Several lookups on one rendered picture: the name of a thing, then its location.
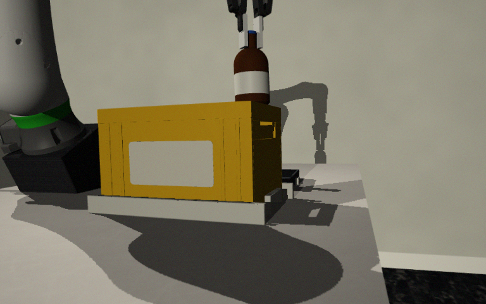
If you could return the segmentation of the brown glass bottle with white label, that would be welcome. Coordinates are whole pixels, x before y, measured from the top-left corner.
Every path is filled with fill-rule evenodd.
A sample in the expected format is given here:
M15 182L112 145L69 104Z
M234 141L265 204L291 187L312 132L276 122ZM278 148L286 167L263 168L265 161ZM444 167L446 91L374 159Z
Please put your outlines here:
M256 31L248 30L248 47L234 59L235 101L270 103L268 58L256 48Z

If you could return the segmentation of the yellow wooden crate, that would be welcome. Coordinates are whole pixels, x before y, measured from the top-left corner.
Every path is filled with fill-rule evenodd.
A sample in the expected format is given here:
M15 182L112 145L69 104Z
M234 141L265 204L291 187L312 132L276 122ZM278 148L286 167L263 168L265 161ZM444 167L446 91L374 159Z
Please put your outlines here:
M264 203L282 188L281 108L255 101L120 108L101 195Z

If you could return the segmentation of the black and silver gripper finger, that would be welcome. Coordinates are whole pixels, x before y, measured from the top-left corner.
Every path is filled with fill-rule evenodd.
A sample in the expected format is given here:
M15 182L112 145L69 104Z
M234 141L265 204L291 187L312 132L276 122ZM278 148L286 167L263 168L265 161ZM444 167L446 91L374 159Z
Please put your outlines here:
M228 10L235 13L239 31L239 49L248 47L247 0L227 0Z
M252 0L254 19L253 30L256 31L256 48L263 48L263 17L271 14L273 0ZM264 5L264 6L263 6Z

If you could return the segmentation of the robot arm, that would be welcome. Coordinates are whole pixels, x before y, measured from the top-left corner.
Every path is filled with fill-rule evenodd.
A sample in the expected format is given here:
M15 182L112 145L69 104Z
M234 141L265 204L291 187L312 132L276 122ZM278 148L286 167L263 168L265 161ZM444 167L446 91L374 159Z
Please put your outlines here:
M3 153L58 151L86 133L61 78L50 0L0 0L0 125Z

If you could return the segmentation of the grey flat rail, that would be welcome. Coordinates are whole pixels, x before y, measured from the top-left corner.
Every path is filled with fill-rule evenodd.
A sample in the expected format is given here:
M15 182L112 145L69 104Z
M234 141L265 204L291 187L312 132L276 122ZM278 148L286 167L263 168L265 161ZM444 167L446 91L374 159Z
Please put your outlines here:
M265 225L266 214L280 207L282 199L293 198L294 183L283 182L282 188L265 195L264 203L96 194L87 201L89 213Z

